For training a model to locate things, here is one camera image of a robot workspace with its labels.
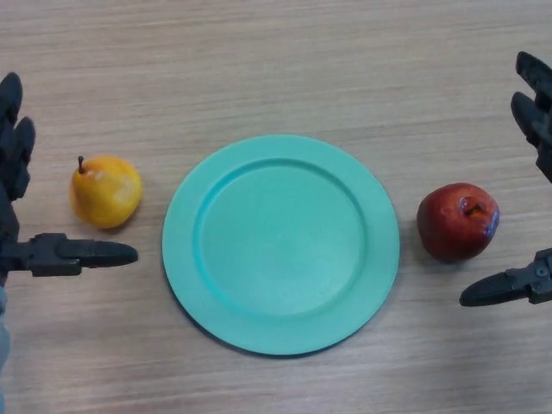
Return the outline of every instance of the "apple stem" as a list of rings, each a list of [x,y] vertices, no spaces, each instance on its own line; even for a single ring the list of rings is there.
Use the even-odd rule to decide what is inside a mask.
[[[476,204],[474,207],[471,207],[467,210],[464,210],[464,214],[468,217],[470,217],[474,212],[482,212],[483,211],[483,208],[479,205],[479,204]]]
[[[85,160],[85,157],[83,157],[82,155],[78,157],[78,172],[81,174],[85,173],[85,168],[83,167],[84,160]]]

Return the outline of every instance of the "teal plate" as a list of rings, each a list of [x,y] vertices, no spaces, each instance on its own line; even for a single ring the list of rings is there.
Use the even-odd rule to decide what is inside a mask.
[[[163,228],[176,299],[209,334],[274,356],[328,348],[384,303],[398,225],[380,182],[322,141],[267,135],[212,154]]]

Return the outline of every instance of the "pear stem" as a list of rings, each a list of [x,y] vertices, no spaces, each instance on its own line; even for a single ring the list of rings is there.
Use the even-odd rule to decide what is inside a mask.
[[[85,157],[83,157],[82,155],[78,157],[78,172],[81,174],[85,173],[85,168],[83,167],[84,160],[85,160]]]

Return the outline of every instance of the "apple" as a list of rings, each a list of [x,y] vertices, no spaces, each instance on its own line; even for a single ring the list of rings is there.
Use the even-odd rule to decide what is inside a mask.
[[[456,183],[438,188],[417,210],[423,247],[446,263],[471,259],[489,245],[499,226],[497,202],[476,185]]]

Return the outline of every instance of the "wood grain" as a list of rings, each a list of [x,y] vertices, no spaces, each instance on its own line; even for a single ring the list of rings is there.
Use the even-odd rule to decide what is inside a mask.
[[[135,245],[139,263],[74,279],[14,274],[2,384],[9,413],[364,414],[552,411],[550,304],[468,310],[476,279],[552,245],[552,187],[510,113],[519,50],[552,62],[549,0],[3,0],[0,68],[20,73],[38,140],[16,203],[22,237]],[[392,196],[398,282],[358,335],[316,356],[237,354],[180,312],[160,265],[166,207],[213,150],[310,135],[364,162]],[[130,226],[77,223],[77,156],[110,150],[145,182]],[[486,188],[502,221],[463,267],[413,230],[419,201]]]

